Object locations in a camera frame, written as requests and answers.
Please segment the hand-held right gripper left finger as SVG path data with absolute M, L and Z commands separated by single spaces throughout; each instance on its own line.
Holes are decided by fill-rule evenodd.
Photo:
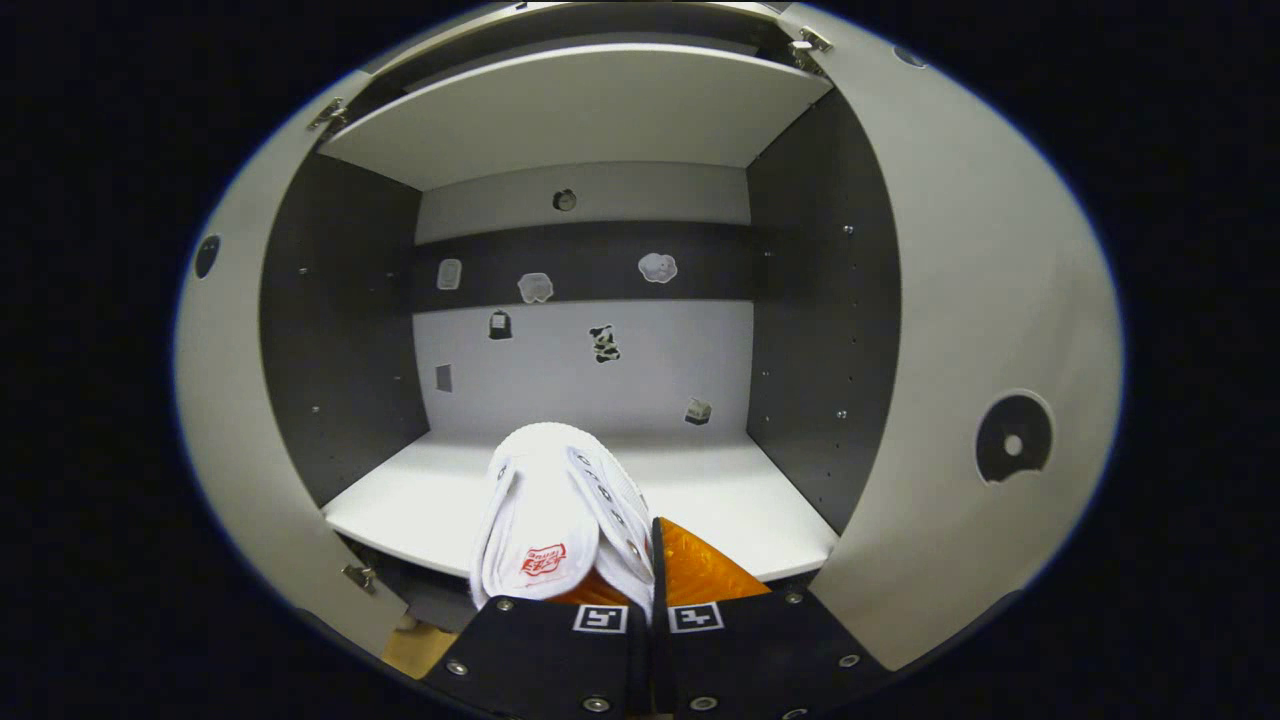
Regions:
M 640 719 L 653 714 L 645 609 L 590 600 L 488 598 L 422 683 L 475 719 Z

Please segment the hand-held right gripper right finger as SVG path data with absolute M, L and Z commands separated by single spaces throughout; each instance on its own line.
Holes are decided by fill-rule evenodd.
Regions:
M 652 525 L 652 703 L 675 719 L 828 719 L 891 673 L 809 591 L 676 596 L 675 525 Z

